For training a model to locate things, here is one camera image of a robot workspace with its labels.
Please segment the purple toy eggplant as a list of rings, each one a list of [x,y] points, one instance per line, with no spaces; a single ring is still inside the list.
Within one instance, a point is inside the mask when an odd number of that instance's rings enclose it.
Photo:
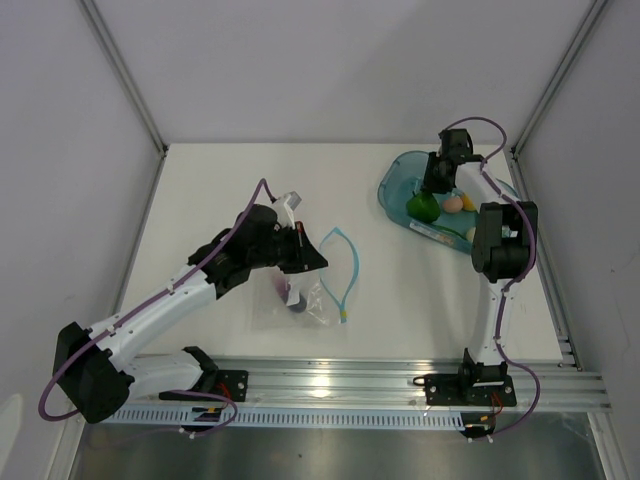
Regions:
[[[307,299],[302,293],[306,280],[304,274],[284,274],[274,270],[270,279],[280,300],[291,312],[300,314],[306,311]]]

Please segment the green toy bell pepper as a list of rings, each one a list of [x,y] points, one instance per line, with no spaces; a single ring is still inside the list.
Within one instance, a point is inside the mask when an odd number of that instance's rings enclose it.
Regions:
[[[406,202],[407,214],[410,218],[425,224],[432,224],[439,219],[441,210],[433,194],[420,192]]]

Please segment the clear zip bag teal zipper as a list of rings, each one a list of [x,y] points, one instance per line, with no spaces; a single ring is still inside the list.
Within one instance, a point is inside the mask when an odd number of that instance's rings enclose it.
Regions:
[[[295,314],[280,300],[270,279],[276,267],[261,270],[254,279],[251,326],[258,331],[291,328],[329,328],[348,321],[349,296],[358,284],[360,257],[354,242],[339,227],[320,241],[319,252],[328,260],[324,269],[303,273],[305,312]]]

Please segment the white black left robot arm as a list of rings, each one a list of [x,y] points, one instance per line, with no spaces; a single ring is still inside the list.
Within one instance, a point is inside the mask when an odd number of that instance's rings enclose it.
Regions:
[[[140,352],[191,312],[244,284],[254,270],[277,268],[299,275],[328,264],[302,222],[287,225],[274,208],[253,205],[233,227],[199,247],[166,287],[139,306],[88,328],[76,322],[63,328],[53,381],[90,424],[111,417],[129,400],[151,395],[224,402],[227,387],[219,368],[199,347],[148,358]]]

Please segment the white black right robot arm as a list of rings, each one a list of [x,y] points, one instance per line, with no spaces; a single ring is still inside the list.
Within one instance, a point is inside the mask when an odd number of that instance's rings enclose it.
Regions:
[[[538,208],[503,189],[488,160],[474,152],[467,130],[449,126],[439,138],[439,150],[429,154],[423,191],[459,190],[477,208],[471,261],[479,274],[480,296],[474,331],[458,371],[425,376],[427,403],[489,406],[498,398],[503,405],[514,406],[504,329],[519,284],[535,265]]]

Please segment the pink toy egg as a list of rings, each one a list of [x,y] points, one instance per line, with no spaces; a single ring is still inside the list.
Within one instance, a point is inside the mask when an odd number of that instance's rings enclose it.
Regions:
[[[442,202],[443,210],[448,214],[456,214],[464,207],[463,200],[458,196],[452,196]]]

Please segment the teal plastic tray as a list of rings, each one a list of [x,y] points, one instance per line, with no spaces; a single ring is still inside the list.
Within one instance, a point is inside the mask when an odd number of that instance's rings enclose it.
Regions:
[[[384,175],[378,187],[378,201],[384,209],[387,217],[394,223],[405,227],[415,233],[423,235],[430,240],[450,247],[464,254],[470,254],[472,243],[462,239],[449,236],[439,232],[427,232],[419,227],[411,226],[412,218],[406,210],[406,202],[415,194],[422,192],[421,185],[425,173],[428,159],[428,152],[422,150],[412,150],[400,154],[391,163],[391,166]],[[449,197],[458,196],[461,198],[463,192],[455,189],[446,194],[434,194],[437,199],[441,215],[433,225],[441,225],[452,228],[463,235],[471,228],[475,227],[478,219],[478,212],[467,212],[463,209],[456,214],[448,214],[442,208],[442,202]]]

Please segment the yellow toy lemon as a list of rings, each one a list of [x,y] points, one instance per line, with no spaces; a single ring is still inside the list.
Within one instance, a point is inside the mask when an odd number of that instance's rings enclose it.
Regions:
[[[477,210],[476,206],[472,202],[471,198],[467,194],[461,195],[462,201],[462,209],[467,212],[475,212]]]

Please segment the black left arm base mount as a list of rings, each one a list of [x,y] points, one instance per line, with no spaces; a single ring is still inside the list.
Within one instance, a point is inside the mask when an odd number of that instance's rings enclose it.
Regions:
[[[187,346],[183,351],[190,355],[202,370],[191,392],[224,396],[234,402],[244,402],[248,389],[249,372],[246,370],[224,370],[197,346]]]

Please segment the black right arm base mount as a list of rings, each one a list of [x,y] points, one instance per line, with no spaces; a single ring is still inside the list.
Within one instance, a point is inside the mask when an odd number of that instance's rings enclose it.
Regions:
[[[509,375],[476,381],[471,375],[462,373],[431,373],[414,377],[412,383],[423,389],[430,406],[490,407],[496,400],[498,406],[517,405],[515,387]]]

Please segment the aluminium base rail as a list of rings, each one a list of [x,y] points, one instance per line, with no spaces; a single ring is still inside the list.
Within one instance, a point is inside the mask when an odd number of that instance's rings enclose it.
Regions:
[[[222,370],[248,372],[243,406],[280,408],[383,409],[424,408],[415,377],[450,374],[458,363],[430,360],[216,357]],[[536,412],[609,412],[611,400],[602,375],[575,366],[536,363],[540,382]]]

